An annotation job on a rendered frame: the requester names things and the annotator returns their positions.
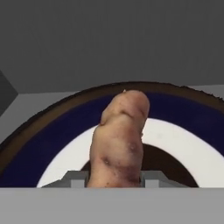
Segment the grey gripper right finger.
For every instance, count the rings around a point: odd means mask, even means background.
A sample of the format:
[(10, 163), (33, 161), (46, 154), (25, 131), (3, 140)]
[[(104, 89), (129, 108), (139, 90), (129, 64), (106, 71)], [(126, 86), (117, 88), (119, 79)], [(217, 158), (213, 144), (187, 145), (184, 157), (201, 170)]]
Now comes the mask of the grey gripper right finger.
[(174, 180), (168, 179), (161, 171), (141, 171), (141, 187), (144, 188), (186, 188)]

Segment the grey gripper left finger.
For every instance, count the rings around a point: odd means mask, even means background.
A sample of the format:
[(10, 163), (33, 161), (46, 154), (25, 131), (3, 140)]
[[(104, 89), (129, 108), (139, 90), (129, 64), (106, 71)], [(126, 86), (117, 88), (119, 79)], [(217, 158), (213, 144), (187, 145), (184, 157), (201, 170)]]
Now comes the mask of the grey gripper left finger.
[(44, 188), (85, 188), (88, 178), (88, 171), (68, 171), (62, 179), (44, 185)]

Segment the tan potato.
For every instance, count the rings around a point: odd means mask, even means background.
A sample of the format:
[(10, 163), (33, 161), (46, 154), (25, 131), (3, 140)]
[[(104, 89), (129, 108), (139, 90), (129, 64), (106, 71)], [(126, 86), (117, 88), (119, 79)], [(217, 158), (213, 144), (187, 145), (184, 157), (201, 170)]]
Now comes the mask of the tan potato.
[(90, 147), (89, 187), (140, 186), (149, 110), (147, 96), (137, 90), (123, 91), (104, 109)]

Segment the blue and white round plate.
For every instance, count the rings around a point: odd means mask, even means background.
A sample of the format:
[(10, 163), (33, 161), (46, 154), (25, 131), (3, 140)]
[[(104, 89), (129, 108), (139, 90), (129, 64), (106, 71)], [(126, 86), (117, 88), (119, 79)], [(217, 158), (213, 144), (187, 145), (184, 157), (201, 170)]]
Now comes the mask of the blue and white round plate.
[(43, 187), (68, 171), (87, 171), (90, 178), (90, 147), (102, 112), (130, 90), (150, 103), (141, 171), (161, 171), (189, 187), (224, 187), (224, 101), (156, 82), (92, 87), (37, 113), (0, 143), (0, 187)]

